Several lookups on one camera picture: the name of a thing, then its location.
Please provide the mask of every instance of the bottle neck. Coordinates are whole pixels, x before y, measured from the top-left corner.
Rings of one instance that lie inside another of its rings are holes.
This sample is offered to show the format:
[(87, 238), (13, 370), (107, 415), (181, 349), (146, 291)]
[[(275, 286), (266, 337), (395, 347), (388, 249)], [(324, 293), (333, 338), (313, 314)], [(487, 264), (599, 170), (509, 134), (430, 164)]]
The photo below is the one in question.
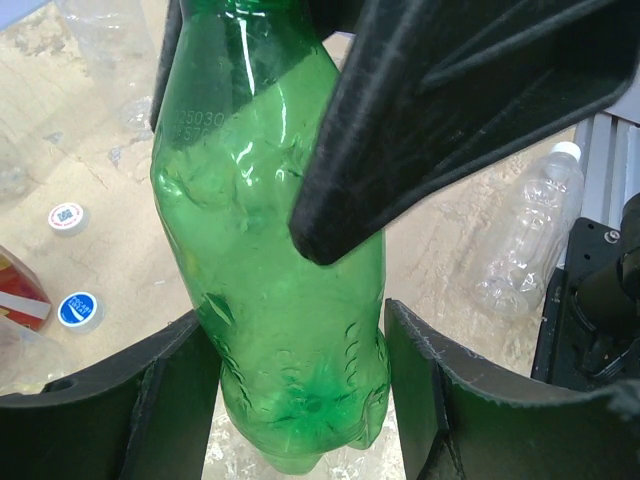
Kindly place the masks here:
[(199, 13), (232, 12), (238, 14), (301, 10), (303, 0), (180, 0), (185, 18)]

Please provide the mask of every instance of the blue bottle cap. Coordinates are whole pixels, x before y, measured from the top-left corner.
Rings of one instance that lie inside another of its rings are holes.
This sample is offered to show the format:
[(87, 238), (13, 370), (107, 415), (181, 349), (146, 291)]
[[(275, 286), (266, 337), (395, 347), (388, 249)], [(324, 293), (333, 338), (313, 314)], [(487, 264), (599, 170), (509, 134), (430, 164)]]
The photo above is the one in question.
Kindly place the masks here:
[(74, 333), (94, 330), (104, 318), (104, 306), (87, 292), (76, 292), (65, 298), (58, 307), (58, 320)]

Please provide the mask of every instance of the green plastic bottle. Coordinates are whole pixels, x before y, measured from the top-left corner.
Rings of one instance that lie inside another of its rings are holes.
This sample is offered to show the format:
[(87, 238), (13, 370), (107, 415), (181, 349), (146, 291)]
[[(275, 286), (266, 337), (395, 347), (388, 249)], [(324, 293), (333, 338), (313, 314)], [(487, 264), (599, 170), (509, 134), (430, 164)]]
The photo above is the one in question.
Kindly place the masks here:
[(387, 411), (384, 241), (331, 267), (287, 220), (338, 72), (300, 0), (181, 0), (151, 179), (234, 425), (278, 470), (368, 448)]

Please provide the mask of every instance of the plastic bottle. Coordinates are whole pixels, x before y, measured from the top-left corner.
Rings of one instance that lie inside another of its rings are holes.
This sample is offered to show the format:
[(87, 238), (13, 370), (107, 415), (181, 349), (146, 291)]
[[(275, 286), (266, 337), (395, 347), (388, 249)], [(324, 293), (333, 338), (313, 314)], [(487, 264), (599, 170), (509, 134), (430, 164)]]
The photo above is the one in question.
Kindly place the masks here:
[(580, 214), (580, 148), (561, 142), (508, 191), (470, 267), (471, 296), (503, 315), (535, 310)]
[(55, 0), (118, 121), (149, 128), (157, 54), (138, 0)]
[(277, 469), (367, 448), (387, 411), (381, 234), (330, 267), (287, 220), (338, 71), (299, 0), (182, 0), (151, 179), (238, 430)]
[(73, 370), (59, 343), (0, 315), (0, 395), (39, 393)]

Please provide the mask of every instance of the bottle base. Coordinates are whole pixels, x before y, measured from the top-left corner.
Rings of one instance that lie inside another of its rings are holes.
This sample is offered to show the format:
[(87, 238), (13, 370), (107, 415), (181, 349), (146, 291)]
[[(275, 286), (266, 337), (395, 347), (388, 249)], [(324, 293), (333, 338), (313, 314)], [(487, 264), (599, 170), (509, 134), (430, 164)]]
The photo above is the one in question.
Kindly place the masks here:
[(273, 468), (285, 475), (306, 475), (322, 458), (322, 454), (296, 455), (295, 457), (281, 457), (265, 452), (260, 452), (260, 454)]
[(535, 309), (527, 298), (503, 278), (487, 278), (475, 284), (472, 298), (486, 310), (501, 315), (525, 315)]

